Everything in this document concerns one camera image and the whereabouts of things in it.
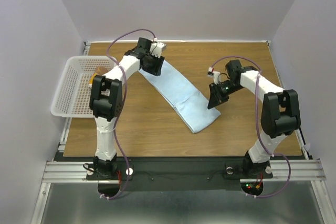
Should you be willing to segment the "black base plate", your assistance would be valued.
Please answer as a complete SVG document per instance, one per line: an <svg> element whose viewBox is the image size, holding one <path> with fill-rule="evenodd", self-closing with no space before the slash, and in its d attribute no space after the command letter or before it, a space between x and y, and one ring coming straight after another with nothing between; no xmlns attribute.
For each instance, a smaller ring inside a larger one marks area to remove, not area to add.
<svg viewBox="0 0 336 224"><path fill-rule="evenodd" d="M267 182L302 182L315 178L313 160L272 159L262 172L243 172L239 157L117 158L115 168L99 174L91 162L49 162L43 180L49 183L95 183L100 189L125 191L247 190Z"/></svg>

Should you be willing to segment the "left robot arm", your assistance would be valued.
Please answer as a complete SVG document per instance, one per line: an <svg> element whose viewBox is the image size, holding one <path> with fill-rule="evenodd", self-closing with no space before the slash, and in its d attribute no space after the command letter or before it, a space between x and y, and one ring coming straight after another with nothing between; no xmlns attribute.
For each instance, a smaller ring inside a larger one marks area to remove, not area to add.
<svg viewBox="0 0 336 224"><path fill-rule="evenodd" d="M97 129L97 149L93 165L87 167L88 175L100 179L113 179L117 172L115 148L116 122L124 106L127 80L139 70L159 76L164 61L166 44L156 38L139 38L137 45L128 50L115 67L102 75L94 76L91 85L89 107Z"/></svg>

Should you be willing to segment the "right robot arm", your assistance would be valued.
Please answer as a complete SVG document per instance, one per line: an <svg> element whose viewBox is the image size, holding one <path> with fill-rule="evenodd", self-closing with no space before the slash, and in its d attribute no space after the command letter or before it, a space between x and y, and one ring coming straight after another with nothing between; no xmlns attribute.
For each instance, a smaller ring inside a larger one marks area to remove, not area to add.
<svg viewBox="0 0 336 224"><path fill-rule="evenodd" d="M207 74L213 79L209 85L208 109L228 101L229 96L243 88L255 96L255 125L257 140L246 152L239 171L248 177L264 172L271 157L275 156L278 145L301 125L299 98L295 90L285 90L262 76L261 68L255 62L242 66L242 57L228 57L224 75L208 68Z"/></svg>

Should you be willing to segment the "light blue towel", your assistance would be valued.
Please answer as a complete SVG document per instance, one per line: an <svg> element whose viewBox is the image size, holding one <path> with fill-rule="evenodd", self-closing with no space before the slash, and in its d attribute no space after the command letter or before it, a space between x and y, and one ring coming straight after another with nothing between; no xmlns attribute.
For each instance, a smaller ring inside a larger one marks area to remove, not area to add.
<svg viewBox="0 0 336 224"><path fill-rule="evenodd" d="M200 90L167 61L163 62L160 76L144 70L139 73L155 87L193 134L210 126L221 115L215 108L208 109L208 100Z"/></svg>

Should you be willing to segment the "aluminium frame rail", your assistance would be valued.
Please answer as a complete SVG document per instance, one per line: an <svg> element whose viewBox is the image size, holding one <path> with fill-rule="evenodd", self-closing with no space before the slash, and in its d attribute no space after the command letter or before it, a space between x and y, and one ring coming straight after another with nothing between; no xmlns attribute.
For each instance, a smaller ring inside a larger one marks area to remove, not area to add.
<svg viewBox="0 0 336 224"><path fill-rule="evenodd" d="M112 178L99 178L95 175L88 175L87 170L83 167L84 162L48 162L45 165L42 182L43 183L117 183L118 176L113 175ZM264 182L285 182L288 178L288 165L286 161L275 160L270 162L272 169L271 174L263 175ZM291 182L300 181L325 181L326 175L319 160L291 160ZM149 179L165 178L201 178L205 181L212 180L215 176L222 177L221 170L213 170L207 168L204 172L200 170L192 171L186 168L181 172L174 172L170 169L167 172L144 172L134 170L131 178L136 175L145 175Z"/></svg>

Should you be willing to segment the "white plastic basket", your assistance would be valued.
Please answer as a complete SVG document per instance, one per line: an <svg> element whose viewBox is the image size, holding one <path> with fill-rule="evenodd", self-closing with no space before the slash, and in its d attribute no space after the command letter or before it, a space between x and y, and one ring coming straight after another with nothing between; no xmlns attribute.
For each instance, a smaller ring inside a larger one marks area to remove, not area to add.
<svg viewBox="0 0 336 224"><path fill-rule="evenodd" d="M54 116L92 118L89 81L97 67L111 70L114 62L106 56L74 56L67 60L51 105Z"/></svg>

